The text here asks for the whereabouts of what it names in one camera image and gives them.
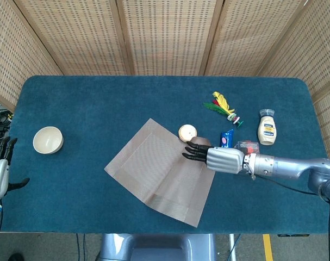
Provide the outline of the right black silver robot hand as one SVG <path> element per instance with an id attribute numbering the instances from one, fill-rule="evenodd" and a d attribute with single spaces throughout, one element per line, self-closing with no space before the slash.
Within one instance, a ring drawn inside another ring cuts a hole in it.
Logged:
<path id="1" fill-rule="evenodd" d="M 245 155 L 240 150 L 194 144 L 191 141 L 186 144 L 182 156 L 189 160 L 204 162 L 210 170 L 237 174 L 243 169 Z"/>

